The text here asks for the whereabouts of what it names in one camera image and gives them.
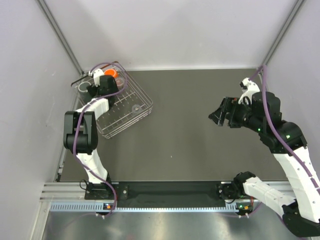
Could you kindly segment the orange mug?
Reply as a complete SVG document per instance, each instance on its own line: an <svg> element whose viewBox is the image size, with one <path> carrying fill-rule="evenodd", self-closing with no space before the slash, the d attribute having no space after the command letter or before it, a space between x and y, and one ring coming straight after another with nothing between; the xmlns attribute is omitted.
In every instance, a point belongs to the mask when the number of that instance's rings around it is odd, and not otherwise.
<svg viewBox="0 0 320 240"><path fill-rule="evenodd" d="M105 70L104 74L106 76L112 76L113 78L117 78L119 75L118 72L114 68L109 68L109 69Z"/></svg>

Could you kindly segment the grey mug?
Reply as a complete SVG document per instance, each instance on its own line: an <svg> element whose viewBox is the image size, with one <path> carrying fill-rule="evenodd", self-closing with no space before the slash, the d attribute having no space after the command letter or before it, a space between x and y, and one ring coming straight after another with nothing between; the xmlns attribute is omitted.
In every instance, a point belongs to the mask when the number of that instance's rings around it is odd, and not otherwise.
<svg viewBox="0 0 320 240"><path fill-rule="evenodd" d="M89 87L91 87L91 83L88 81L80 83L77 87L79 99L83 104L87 104L92 99L88 90Z"/></svg>

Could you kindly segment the small clear plastic cup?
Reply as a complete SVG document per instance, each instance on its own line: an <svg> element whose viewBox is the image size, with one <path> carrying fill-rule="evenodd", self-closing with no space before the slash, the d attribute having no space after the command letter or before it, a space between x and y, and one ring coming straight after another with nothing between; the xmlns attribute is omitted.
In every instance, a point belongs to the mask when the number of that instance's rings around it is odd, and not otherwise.
<svg viewBox="0 0 320 240"><path fill-rule="evenodd" d="M134 104L131 110L132 110L132 114L136 116L142 112L142 106L139 104Z"/></svg>

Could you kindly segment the pink plastic cup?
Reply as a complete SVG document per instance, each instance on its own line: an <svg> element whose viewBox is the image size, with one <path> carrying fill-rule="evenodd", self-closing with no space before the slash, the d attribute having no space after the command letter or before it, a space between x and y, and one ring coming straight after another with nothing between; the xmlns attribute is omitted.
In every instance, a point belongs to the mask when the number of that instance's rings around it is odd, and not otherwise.
<svg viewBox="0 0 320 240"><path fill-rule="evenodd" d="M125 85L125 80L122 77L115 78L115 82L119 90L121 90Z"/></svg>

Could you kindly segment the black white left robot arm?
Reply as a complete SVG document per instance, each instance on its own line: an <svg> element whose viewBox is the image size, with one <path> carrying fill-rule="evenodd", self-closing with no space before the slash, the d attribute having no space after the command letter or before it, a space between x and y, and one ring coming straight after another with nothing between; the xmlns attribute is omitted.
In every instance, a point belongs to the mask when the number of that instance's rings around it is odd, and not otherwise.
<svg viewBox="0 0 320 240"><path fill-rule="evenodd" d="M83 166L88 182L97 185L97 195L107 199L113 194L113 186L107 183L108 171L103 167L97 150L97 120L114 105L119 88L113 76L102 75L98 84L82 83L79 90L87 103L65 113L63 145Z"/></svg>

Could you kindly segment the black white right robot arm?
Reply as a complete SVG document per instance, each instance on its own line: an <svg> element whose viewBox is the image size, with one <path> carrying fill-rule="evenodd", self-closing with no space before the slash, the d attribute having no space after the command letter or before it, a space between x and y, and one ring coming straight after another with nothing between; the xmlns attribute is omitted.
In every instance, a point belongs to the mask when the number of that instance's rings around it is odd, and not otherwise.
<svg viewBox="0 0 320 240"><path fill-rule="evenodd" d="M208 118L217 126L225 120L230 128L248 128L282 167L294 192L287 196L246 171L231 181L231 197L250 196L281 217L287 229L299 238L320 235L320 180L313 168L307 141L300 127L282 119L281 101L272 92L256 92L244 101L225 97Z"/></svg>

